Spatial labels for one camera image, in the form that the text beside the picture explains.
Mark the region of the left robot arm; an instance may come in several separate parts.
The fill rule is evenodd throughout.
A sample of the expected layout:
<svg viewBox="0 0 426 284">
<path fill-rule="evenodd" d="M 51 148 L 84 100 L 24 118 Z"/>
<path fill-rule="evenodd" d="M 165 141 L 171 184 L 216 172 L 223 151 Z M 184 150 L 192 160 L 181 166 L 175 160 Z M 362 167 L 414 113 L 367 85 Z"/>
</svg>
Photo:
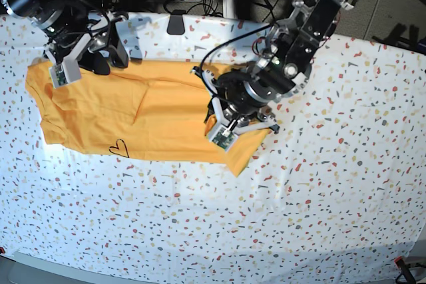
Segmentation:
<svg viewBox="0 0 426 284">
<path fill-rule="evenodd" d="M 293 0 L 286 19 L 264 27 L 265 48 L 256 61 L 215 77 L 204 68 L 209 51 L 194 72 L 210 93 L 216 123 L 210 141 L 237 138 L 247 132 L 279 126 L 263 108 L 301 91 L 308 83 L 316 51 L 333 34 L 340 10 L 353 9 L 351 0 Z"/>
</svg>

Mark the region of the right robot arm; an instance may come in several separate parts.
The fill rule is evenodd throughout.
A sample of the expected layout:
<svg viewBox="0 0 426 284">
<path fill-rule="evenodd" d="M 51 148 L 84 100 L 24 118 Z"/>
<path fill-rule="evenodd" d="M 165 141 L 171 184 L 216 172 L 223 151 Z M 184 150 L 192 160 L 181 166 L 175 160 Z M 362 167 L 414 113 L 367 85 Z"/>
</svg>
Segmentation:
<svg viewBox="0 0 426 284">
<path fill-rule="evenodd" d="M 125 69 L 129 56 L 116 24 L 125 12 L 101 9 L 89 0 L 1 0 L 8 15 L 28 19 L 46 36 L 45 56 L 53 77 L 70 83 L 81 69 L 108 75 L 112 67 Z"/>
</svg>

